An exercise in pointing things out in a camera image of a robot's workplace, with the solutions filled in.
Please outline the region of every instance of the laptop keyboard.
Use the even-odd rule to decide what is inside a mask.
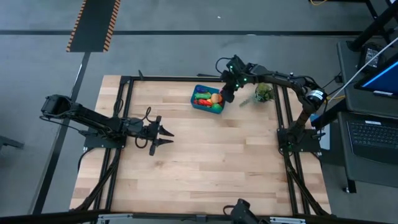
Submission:
[[[398,126],[348,121],[353,145],[398,149]]]

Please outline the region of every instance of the yellow and black tape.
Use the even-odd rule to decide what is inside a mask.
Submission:
[[[73,37],[75,36],[75,32],[76,32],[77,26],[78,26],[78,24],[79,24],[81,15],[83,14],[83,10],[84,10],[84,8],[85,8],[85,6],[86,6],[86,1],[87,1],[87,0],[83,0],[83,4],[81,4],[80,12],[79,12],[79,14],[77,15],[77,20],[76,20],[76,22],[75,22],[75,26],[73,27],[72,33],[71,33],[70,38],[69,38],[69,42],[68,42],[68,45],[67,45],[67,52],[70,52],[70,46],[71,46],[71,44],[72,44]]]
[[[107,52],[109,50],[109,46],[111,45],[113,30],[116,25],[116,19],[118,18],[119,7],[120,7],[120,0],[115,0],[114,5],[113,5],[111,20],[110,20],[109,26],[108,26],[108,32],[106,33],[106,37],[105,37],[103,52]]]

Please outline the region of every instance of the gray floor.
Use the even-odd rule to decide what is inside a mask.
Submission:
[[[78,0],[2,1],[0,29],[71,29],[80,5]],[[386,7],[384,1],[374,5],[378,11]],[[307,0],[123,0],[116,29],[363,30],[371,21],[366,6],[356,3],[327,2],[313,7]],[[68,39],[0,35],[0,135],[25,142],[21,151],[4,147],[0,152],[0,216],[28,213],[38,190],[58,129],[38,119],[44,97],[70,94],[83,57],[65,52]],[[216,59],[233,54],[272,70],[310,75],[324,84],[340,71],[336,53],[339,40],[345,39],[114,36],[108,53],[91,54],[78,102],[94,108],[103,75],[136,75],[138,69],[144,75],[213,74]],[[79,134],[68,131],[44,212],[68,209],[83,141]],[[342,168],[324,166],[324,173],[334,214],[397,222],[398,189],[359,183],[359,193],[347,195],[340,190],[345,183]]]

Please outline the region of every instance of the black desk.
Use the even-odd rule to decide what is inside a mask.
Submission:
[[[359,62],[360,53],[350,51],[346,42],[339,42],[337,50],[341,74],[344,83],[346,83],[358,70],[356,65]],[[387,57],[396,52],[396,50],[388,51],[386,51]],[[362,75],[358,75],[353,81],[355,82],[362,77]],[[345,99],[339,101],[323,116],[312,122],[312,125],[317,129],[321,127],[321,119],[323,119],[322,126],[331,124],[331,140],[334,140],[333,143],[331,142],[330,152],[322,152],[325,155],[323,156],[324,162],[345,167],[348,187],[351,188],[350,192],[355,192],[353,180],[398,187],[398,178],[396,178],[398,166],[381,164],[355,156],[351,150],[346,127],[346,118],[350,113],[372,114],[398,119],[398,100],[375,96],[370,91],[357,90],[354,85],[348,85],[344,91]]]

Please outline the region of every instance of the blue bowl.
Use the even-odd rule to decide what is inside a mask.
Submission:
[[[202,106],[202,105],[196,105],[193,103],[193,101],[195,100],[195,94],[197,93],[197,87],[199,88],[204,88],[206,90],[209,91],[209,93],[213,94],[213,93],[220,93],[219,89],[216,88],[212,88],[212,87],[208,87],[208,86],[203,86],[203,85],[196,85],[195,89],[193,90],[192,93],[192,97],[191,97],[191,104],[194,108],[199,109],[199,110],[204,110],[204,111],[208,111],[211,113],[216,113],[216,114],[220,114],[223,110],[224,110],[224,106],[225,106],[225,100],[223,99],[222,103],[223,105],[221,106],[223,109],[221,110],[216,110],[213,108],[208,108],[207,106]]]

